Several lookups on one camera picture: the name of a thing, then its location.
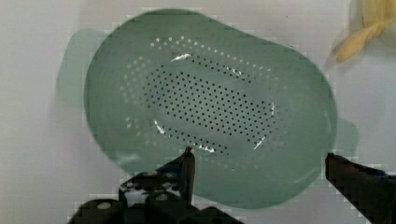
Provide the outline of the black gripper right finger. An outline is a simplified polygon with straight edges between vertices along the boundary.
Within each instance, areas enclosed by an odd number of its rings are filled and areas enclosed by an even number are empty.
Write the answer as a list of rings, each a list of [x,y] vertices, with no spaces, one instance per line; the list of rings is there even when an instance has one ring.
[[[372,224],[395,224],[396,178],[329,153],[326,179]]]

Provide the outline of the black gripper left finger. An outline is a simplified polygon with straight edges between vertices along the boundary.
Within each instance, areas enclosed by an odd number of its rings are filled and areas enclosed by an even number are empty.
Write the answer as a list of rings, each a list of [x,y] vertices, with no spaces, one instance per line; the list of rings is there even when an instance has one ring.
[[[150,193],[171,192],[190,203],[195,176],[195,157],[192,147],[154,172],[133,176],[119,187],[119,200],[126,205],[144,203]]]

